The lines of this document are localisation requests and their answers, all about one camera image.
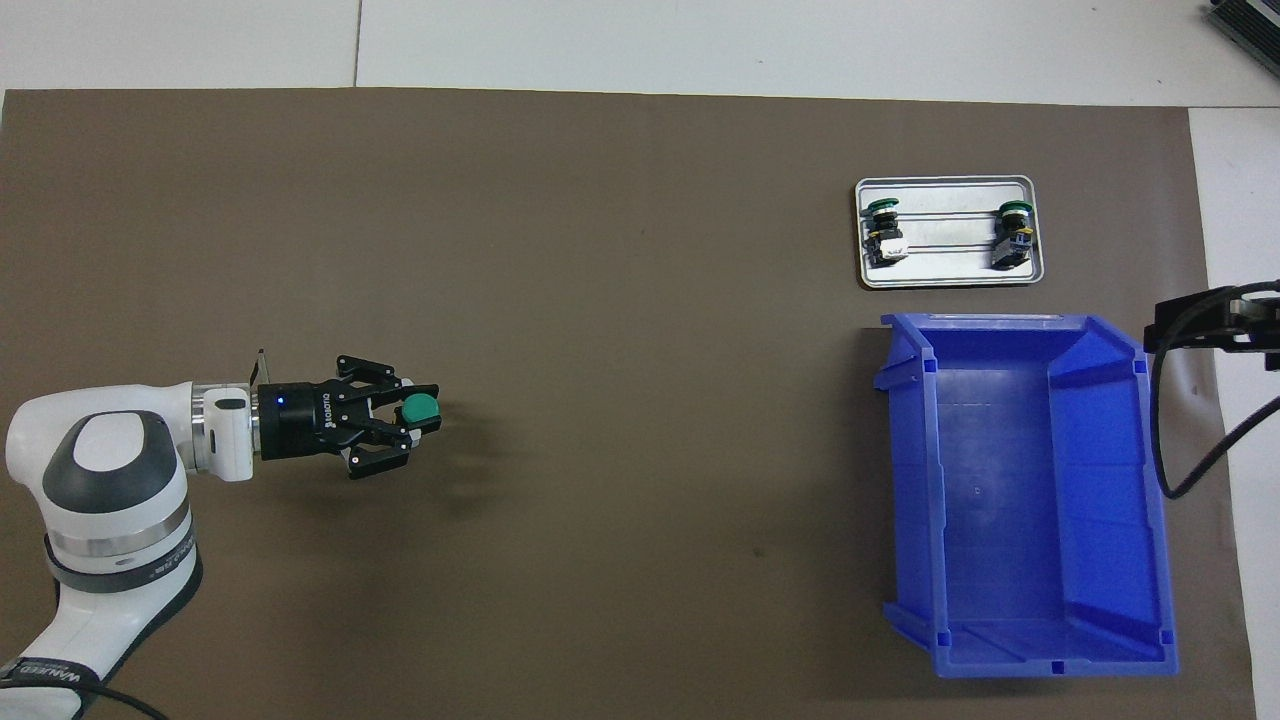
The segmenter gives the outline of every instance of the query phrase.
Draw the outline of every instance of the brown mat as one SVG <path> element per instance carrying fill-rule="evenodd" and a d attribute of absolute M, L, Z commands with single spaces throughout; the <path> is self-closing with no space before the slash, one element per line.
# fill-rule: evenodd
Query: brown mat
<path fill-rule="evenodd" d="M 115 682 L 175 717 L 1253 716 L 1225 469 L 1167 507 L 1178 678 L 945 682 L 881 615 L 879 315 L 1139 334 L 1206 282 L 1184 110 L 324 90 L 4 113 L 5 428 L 52 391 L 246 379 L 259 346 L 276 382 L 349 352 L 443 386 L 404 470 L 195 480 L 205 585 Z M 1001 173 L 1036 182 L 1041 284 L 858 286 L 859 178 Z M 1187 468 L 1222 432 L 1210 365 L 1169 382 Z M 40 533 L 0 483 L 6 657 L 52 607 Z"/>

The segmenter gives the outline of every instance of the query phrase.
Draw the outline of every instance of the black vent grille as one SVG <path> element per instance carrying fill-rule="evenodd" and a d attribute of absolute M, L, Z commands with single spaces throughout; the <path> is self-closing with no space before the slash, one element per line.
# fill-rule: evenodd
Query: black vent grille
<path fill-rule="evenodd" d="M 1280 15 L 1280 0 L 1261 0 Z M 1280 26 L 1249 0 L 1222 0 L 1208 20 L 1280 76 Z"/>

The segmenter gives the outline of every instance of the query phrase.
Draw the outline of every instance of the metal tray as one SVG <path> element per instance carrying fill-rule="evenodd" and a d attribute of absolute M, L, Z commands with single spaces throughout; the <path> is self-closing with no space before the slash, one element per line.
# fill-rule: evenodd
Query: metal tray
<path fill-rule="evenodd" d="M 910 255 L 887 268 L 873 268 L 863 241 L 860 213 L 870 202 L 897 197 L 899 228 Z M 996 209 L 1010 200 L 1030 202 L 1036 243 L 1030 259 L 1009 270 L 991 268 L 996 242 Z M 1044 277 L 1036 190 L 1024 176 L 959 176 L 936 178 L 867 178 L 854 187 L 858 269 L 870 288 L 1030 284 Z"/>

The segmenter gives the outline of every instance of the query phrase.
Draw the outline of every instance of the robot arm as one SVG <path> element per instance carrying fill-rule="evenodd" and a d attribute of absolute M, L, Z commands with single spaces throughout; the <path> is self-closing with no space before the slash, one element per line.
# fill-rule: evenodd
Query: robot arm
<path fill-rule="evenodd" d="M 6 460 L 45 519 L 59 597 L 49 628 L 0 667 L 0 719 L 81 717 L 93 696 L 65 685 L 109 682 L 191 600 L 201 562 L 188 473 L 246 480 L 255 454 L 330 452 L 353 478 L 398 468 L 440 427 L 438 392 L 340 356 L 319 384 L 119 386 L 24 404 Z M 374 416 L 394 402 L 394 423 Z"/>

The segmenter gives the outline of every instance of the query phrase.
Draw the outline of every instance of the black cable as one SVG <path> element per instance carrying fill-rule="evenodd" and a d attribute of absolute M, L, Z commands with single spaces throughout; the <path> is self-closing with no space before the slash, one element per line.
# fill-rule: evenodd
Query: black cable
<path fill-rule="evenodd" d="M 116 702 L 123 702 L 129 707 L 137 710 L 138 712 L 152 717 L 154 720 L 169 720 L 169 716 L 160 712 L 155 707 L 142 702 L 141 700 L 122 693 L 120 691 L 113 691 L 111 688 L 104 685 L 102 683 L 86 683 L 83 680 L 55 680 L 55 679 L 41 679 L 41 680 L 14 680 L 14 679 L 0 679 L 0 691 L 9 688 L 58 688 L 64 691 L 76 691 L 78 693 L 90 693 L 96 696 L 102 696 L 111 698 Z"/>
<path fill-rule="evenodd" d="M 1153 460 L 1156 461 L 1156 480 L 1160 482 L 1160 491 L 1164 492 L 1165 497 L 1170 500 L 1178 500 L 1179 497 L 1187 495 L 1187 492 L 1190 491 L 1206 473 L 1208 473 L 1210 468 L 1226 455 L 1226 451 L 1230 450 L 1233 445 L 1244 437 L 1245 433 L 1262 423 L 1262 420 L 1266 420 L 1280 410 L 1280 397 L 1263 405 L 1256 413 L 1249 415 L 1243 423 L 1236 425 L 1235 429 L 1228 433 L 1226 437 L 1219 441 L 1219 443 L 1215 445 L 1207 455 L 1204 455 L 1187 479 L 1179 483 L 1178 487 L 1171 488 L 1169 486 L 1169 478 L 1165 475 L 1165 457 L 1160 447 L 1160 374 L 1165 366 L 1165 355 L 1167 355 L 1170 350 L 1175 348 L 1179 342 L 1198 337 L 1196 334 L 1183 336 L 1181 332 L 1199 315 L 1233 300 L 1239 300 L 1251 292 L 1266 291 L 1280 292 L 1280 281 L 1266 281 L 1229 287 L 1204 297 L 1187 310 L 1183 310 L 1174 319 L 1174 322 L 1169 325 L 1169 329 L 1165 332 L 1165 337 L 1161 340 L 1160 347 L 1156 348 L 1156 355 L 1151 364 L 1151 451 Z"/>

